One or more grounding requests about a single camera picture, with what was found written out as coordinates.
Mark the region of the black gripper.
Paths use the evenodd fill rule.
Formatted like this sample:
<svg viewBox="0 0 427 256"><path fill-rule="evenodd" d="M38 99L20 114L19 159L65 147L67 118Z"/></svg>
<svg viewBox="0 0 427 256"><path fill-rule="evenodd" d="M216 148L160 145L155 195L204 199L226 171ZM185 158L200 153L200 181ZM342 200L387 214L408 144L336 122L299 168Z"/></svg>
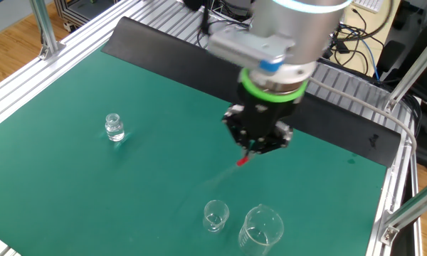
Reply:
<svg viewBox="0 0 427 256"><path fill-rule="evenodd" d="M249 92L243 84L237 89L241 105L231 105L222 122L227 126L234 142L244 151L266 154L286 148L293 136L293 128L281 122L290 116L301 101L301 97L287 102L269 102Z"/></svg>

